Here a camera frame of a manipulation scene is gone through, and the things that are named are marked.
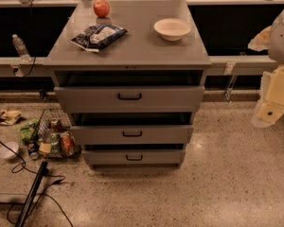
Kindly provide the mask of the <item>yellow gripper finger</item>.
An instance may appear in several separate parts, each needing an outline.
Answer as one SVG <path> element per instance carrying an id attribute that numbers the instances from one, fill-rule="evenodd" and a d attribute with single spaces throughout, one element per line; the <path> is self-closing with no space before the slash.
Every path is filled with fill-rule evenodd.
<path id="1" fill-rule="evenodd" d="M 269 37 L 270 37 L 271 27 L 267 26 L 262 29 L 258 35 L 250 41 L 248 48 L 254 51 L 267 50 L 269 47 Z"/>

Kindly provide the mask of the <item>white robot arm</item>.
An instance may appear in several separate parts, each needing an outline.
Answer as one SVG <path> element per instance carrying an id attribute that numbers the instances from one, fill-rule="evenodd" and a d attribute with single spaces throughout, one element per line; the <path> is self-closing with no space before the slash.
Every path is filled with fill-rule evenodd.
<path id="1" fill-rule="evenodd" d="M 284 114 L 284 9 L 270 26 L 261 30 L 248 47 L 268 51 L 277 68 L 261 77 L 259 100 L 251 119 L 257 128 L 272 126 Z"/>

